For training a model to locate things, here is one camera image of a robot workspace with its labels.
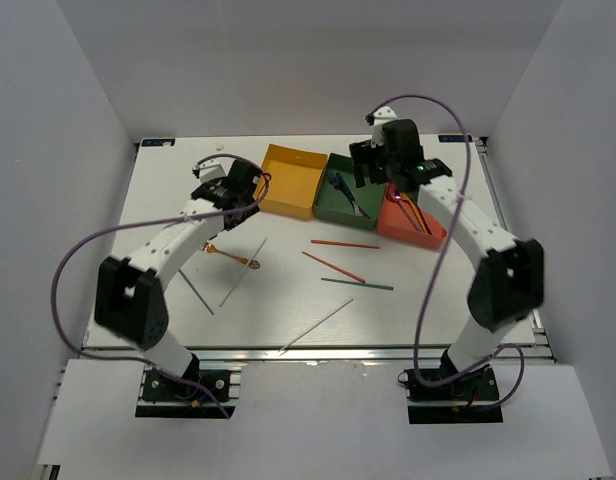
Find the black iridescent spoon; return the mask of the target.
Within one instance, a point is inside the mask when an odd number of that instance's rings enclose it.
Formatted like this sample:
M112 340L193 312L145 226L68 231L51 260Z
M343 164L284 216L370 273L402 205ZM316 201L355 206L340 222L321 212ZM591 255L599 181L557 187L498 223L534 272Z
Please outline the black iridescent spoon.
M420 209L410 200L404 199L403 203L408 206L408 208L412 211L412 215L414 216L415 222L418 225L418 228L425 234L430 235L431 230L429 229L423 214Z

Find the fork with green marbled handle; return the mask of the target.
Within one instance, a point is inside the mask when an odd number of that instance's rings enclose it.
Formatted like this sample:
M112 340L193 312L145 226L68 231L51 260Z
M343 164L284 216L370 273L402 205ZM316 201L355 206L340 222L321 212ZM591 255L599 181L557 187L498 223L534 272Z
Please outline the fork with green marbled handle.
M357 204L356 200L354 202L349 202L349 203L350 203L350 205L351 205L351 207L353 209L353 212L354 212L355 216L362 217L362 218L368 218L369 217L369 215Z

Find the gold fork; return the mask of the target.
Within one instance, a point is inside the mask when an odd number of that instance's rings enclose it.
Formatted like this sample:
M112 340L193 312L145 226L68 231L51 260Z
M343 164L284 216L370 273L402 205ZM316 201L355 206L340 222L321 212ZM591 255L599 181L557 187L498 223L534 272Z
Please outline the gold fork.
M216 246L210 243L206 243L204 247L202 248L202 250L205 253L219 254L224 257L230 258L232 260L235 260L241 264L248 266L250 269L253 269L253 270L257 270L261 267L260 263L257 260L249 260L248 258L225 252L223 250L218 249Z

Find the iridescent pink spoon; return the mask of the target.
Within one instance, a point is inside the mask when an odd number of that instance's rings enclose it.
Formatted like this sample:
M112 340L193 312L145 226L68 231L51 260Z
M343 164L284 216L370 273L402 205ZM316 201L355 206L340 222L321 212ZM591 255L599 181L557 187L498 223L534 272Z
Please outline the iridescent pink spoon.
M408 209L404 206L404 204L401 201L401 196L400 194L397 192L395 186L393 183L389 183L388 187L387 187L387 196L388 199L395 203L399 209L401 210L401 212L403 213L403 215L405 216L405 218L409 221L409 223L413 226L413 228L419 232L422 233L423 230L421 229L420 225L417 223L416 219L414 218L414 216L408 211Z

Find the purple iridescent fork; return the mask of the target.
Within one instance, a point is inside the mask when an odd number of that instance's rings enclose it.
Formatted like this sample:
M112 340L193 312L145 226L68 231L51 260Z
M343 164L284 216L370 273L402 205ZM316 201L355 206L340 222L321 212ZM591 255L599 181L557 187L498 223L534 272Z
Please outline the purple iridescent fork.
M353 193L351 192L351 190L349 189L349 187L347 186L346 182L344 181L343 177L341 176L339 172L328 173L327 180L331 184L331 186L335 190L341 192L347 198L349 202L355 201Z

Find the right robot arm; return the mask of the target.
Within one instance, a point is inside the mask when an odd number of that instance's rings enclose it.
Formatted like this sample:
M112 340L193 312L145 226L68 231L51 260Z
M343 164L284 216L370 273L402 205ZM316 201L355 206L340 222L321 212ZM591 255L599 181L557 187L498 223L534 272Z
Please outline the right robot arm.
M349 147L357 186L390 182L431 214L474 269L467 294L469 318L439 367L441 390L460 399L476 385L474 371L519 322L544 302L544 249L497 225L469 199L452 170L426 158L410 119L368 118L370 139Z

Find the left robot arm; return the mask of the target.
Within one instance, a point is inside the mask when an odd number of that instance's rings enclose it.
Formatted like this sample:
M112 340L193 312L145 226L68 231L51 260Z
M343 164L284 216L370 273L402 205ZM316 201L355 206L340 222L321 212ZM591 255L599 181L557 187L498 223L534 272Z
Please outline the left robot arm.
M199 387L199 360L169 330L165 292L172 278L205 243L259 212L272 176L235 156L229 170L215 160L193 168L198 186L179 216L143 246L100 265L94 322L134 347L165 378L176 398L189 399Z

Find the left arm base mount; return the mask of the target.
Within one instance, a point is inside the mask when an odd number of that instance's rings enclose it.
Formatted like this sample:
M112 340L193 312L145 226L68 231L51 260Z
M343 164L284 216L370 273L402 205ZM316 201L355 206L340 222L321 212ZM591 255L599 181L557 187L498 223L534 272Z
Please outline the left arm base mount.
M202 369L197 382L210 391L227 416L204 390L175 382L154 369L146 369L140 383L135 417L219 420L230 418L239 397L240 373L230 369Z

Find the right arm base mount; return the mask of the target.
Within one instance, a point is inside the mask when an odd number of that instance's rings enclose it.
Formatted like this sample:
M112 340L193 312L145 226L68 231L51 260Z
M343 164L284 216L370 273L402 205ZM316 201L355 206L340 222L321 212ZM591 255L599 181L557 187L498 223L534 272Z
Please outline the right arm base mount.
M454 383L429 388L413 369L397 376L406 390L408 421L411 425L499 424L503 422L499 389L493 369L486 367Z

